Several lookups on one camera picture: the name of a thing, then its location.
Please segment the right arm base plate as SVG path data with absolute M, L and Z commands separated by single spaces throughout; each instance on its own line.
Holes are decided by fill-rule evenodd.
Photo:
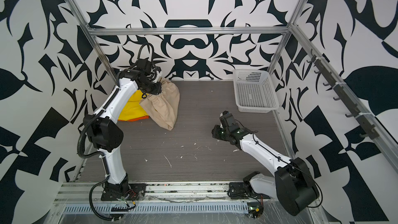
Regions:
M 229 183 L 229 189 L 227 191 L 227 195 L 233 199 L 243 199 L 243 198 L 251 198 L 258 200 L 257 194 L 254 192 L 253 188 L 245 182 L 241 183 Z

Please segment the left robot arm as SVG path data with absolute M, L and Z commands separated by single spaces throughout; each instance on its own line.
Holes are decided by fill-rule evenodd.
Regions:
M 106 172 L 106 192 L 115 197 L 126 196 L 129 191 L 120 146 L 123 131 L 117 126 L 120 114 L 130 97 L 137 91 L 157 95 L 161 92 L 161 69 L 150 59 L 139 59 L 120 71 L 117 83 L 104 104 L 92 115 L 84 117 L 84 128 L 77 142 L 77 154 L 87 159 L 98 155 Z

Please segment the orange shorts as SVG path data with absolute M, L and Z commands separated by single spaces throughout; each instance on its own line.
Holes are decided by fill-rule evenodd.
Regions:
M 149 119 L 149 118 L 150 118 L 149 116 L 142 116 L 142 117 L 139 117 L 139 118 L 133 118 L 133 119 L 126 120 L 126 121 L 128 121 L 128 122 L 135 122 L 135 121 L 144 120 L 144 119 Z

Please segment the beige shorts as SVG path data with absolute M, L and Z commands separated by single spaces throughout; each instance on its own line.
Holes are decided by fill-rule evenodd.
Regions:
M 171 131 L 177 121 L 180 92 L 170 80 L 161 80 L 161 93 L 148 95 L 141 100 L 140 106 L 160 127 Z

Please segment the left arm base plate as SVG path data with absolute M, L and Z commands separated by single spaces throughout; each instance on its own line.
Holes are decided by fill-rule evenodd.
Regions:
M 106 182 L 104 184 L 102 201 L 121 201 L 124 197 L 128 201 L 139 200 L 145 196 L 147 184 L 121 184 L 113 185 Z

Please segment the yellow shorts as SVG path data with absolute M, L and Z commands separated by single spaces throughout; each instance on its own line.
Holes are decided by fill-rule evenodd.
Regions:
M 143 93 L 137 90 L 128 100 L 121 114 L 118 117 L 119 121 L 126 121 L 142 116 L 149 116 L 145 110 L 140 106 Z

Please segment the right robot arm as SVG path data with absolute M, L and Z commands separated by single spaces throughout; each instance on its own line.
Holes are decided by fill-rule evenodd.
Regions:
M 229 142 L 239 150 L 260 162 L 273 177 L 252 173 L 245 181 L 256 195 L 275 198 L 292 216 L 296 216 L 317 199 L 323 200 L 323 193 L 312 177 L 306 163 L 291 159 L 263 143 L 253 131 L 247 128 L 226 128 L 216 125 L 211 131 L 213 138 Z

